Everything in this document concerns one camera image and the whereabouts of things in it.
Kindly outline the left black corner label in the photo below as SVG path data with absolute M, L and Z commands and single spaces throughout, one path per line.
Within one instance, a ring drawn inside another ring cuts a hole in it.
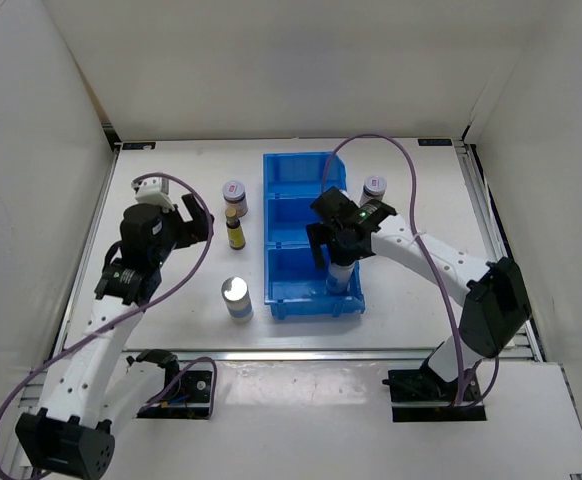
M 129 151 L 146 151 L 154 150 L 155 148 L 155 142 L 124 142 L 121 147 L 122 150 Z

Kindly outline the blue three-compartment plastic bin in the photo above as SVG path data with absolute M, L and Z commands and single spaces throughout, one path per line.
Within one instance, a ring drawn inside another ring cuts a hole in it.
M 263 156 L 264 302 L 278 320 L 293 316 L 362 314 L 365 299 L 355 269 L 347 290 L 328 291 L 327 271 L 315 267 L 306 226 L 321 187 L 347 188 L 346 168 L 328 152 Z

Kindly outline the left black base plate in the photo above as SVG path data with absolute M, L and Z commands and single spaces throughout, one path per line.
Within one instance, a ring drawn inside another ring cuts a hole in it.
M 209 420 L 214 411 L 217 364 L 209 357 L 190 361 L 178 372 L 178 380 L 159 401 L 144 406 L 140 419 Z

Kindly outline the black corner label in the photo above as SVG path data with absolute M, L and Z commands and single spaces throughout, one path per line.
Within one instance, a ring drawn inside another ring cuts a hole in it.
M 121 147 L 122 150 L 129 151 L 146 151 L 154 150 L 155 148 L 155 142 L 124 142 Z
M 453 141 L 449 138 L 418 138 L 417 142 L 421 147 L 446 147 L 453 145 Z

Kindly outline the left small yellow-label bottle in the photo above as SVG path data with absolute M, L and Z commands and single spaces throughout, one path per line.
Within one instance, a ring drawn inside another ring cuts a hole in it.
M 229 245 L 233 250 L 241 250 L 246 246 L 246 239 L 240 223 L 237 210 L 228 207 L 225 210 L 225 220 Z

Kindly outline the white-lid spice jar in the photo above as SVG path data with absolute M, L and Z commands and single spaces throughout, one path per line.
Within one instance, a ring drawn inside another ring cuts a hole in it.
M 360 205 L 370 200 L 382 201 L 387 189 L 387 180 L 378 175 L 367 176 L 364 180 L 360 195 Z
M 238 217 L 244 217 L 248 212 L 246 189 L 238 180 L 227 181 L 222 187 L 222 196 L 227 208 L 234 208 Z

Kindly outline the left white-lid spice jar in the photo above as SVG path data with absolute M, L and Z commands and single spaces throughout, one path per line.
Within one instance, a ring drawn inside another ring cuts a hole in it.
M 227 181 L 222 187 L 222 196 L 227 208 L 234 208 L 238 217 L 244 217 L 248 212 L 246 189 L 238 180 Z

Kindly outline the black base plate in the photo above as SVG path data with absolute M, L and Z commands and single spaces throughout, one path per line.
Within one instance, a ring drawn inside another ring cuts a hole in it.
M 485 407 L 479 402 L 477 380 L 469 382 L 459 404 L 457 382 L 438 384 L 420 370 L 389 370 L 382 384 L 389 389 L 394 423 L 442 423 L 486 421 Z
M 140 419 L 209 420 L 214 411 L 217 364 L 209 357 L 190 361 L 178 372 L 178 380 L 159 401 L 144 406 Z

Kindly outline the right black corner label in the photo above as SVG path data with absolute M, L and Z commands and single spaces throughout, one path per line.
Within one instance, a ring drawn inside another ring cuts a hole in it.
M 421 147 L 446 147 L 453 145 L 453 141 L 449 138 L 418 138 L 417 142 Z

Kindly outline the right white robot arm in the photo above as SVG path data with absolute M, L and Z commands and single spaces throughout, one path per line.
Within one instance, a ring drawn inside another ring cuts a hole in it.
M 379 201 L 358 206 L 332 187 L 310 205 L 318 220 L 306 227 L 314 263 L 332 293 L 345 290 L 356 264 L 379 256 L 436 285 L 449 315 L 450 337 L 421 366 L 420 387 L 441 400 L 456 388 L 462 402 L 478 365 L 495 359 L 529 319 L 531 306 L 518 264 L 468 255 L 419 231 Z

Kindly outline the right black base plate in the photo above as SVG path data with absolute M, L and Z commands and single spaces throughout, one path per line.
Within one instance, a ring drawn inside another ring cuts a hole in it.
M 438 384 L 420 370 L 389 370 L 382 384 L 389 389 L 394 423 L 442 423 L 486 421 L 485 407 L 479 402 L 477 380 L 469 382 L 459 404 L 457 382 Z

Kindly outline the silver-top white canister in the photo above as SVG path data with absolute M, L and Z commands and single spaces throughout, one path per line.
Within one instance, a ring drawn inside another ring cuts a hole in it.
M 221 295 L 231 319 L 247 323 L 253 316 L 253 307 L 247 282 L 241 277 L 227 278 L 221 286 Z
M 339 265 L 331 262 L 327 269 L 326 289 L 333 295 L 345 295 L 354 269 L 354 263 Z

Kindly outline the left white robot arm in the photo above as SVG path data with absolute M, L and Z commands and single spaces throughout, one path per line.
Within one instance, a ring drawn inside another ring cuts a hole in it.
M 61 353 L 69 364 L 35 413 L 24 413 L 16 436 L 34 470 L 99 479 L 111 463 L 117 434 L 141 411 L 183 397 L 184 370 L 169 351 L 131 358 L 124 379 L 110 382 L 133 330 L 148 308 L 170 254 L 212 237 L 213 217 L 196 194 L 182 198 L 184 220 L 164 193 L 136 195 L 122 217 L 120 238 L 105 255 L 82 339 Z

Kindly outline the right white-lid spice jar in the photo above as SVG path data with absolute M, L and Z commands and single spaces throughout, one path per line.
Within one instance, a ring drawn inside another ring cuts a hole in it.
M 367 176 L 364 180 L 360 195 L 360 205 L 370 200 L 382 201 L 387 189 L 387 180 L 378 175 Z

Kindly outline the left aluminium rail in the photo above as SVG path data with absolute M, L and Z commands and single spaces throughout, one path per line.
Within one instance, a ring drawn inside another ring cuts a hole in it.
M 93 249 L 93 245 L 95 242 L 95 238 L 97 235 L 97 231 L 100 224 L 100 219 L 102 217 L 102 212 L 104 210 L 104 206 L 106 203 L 106 199 L 109 194 L 110 185 L 115 173 L 115 168 L 117 164 L 117 160 L 119 157 L 120 146 L 118 144 L 114 145 L 114 149 L 112 152 L 111 162 L 107 170 L 107 174 L 103 181 L 102 187 L 99 191 L 99 195 L 97 198 L 95 210 L 93 212 L 89 229 L 87 231 L 87 235 L 85 237 L 85 241 L 83 244 L 83 249 L 79 258 L 79 263 L 75 272 L 75 276 L 69 291 L 69 296 L 67 298 L 65 308 L 61 317 L 61 321 L 58 326 L 58 330 L 56 332 L 52 347 L 49 351 L 49 355 L 47 357 L 50 360 L 56 354 L 60 353 L 65 345 L 66 339 L 68 337 L 68 333 L 70 330 L 70 325 L 72 318 L 74 316 L 74 311 L 78 302 L 79 294 L 82 288 L 82 284 L 84 281 L 84 276 L 87 270 L 88 262 L 91 256 L 91 252 Z

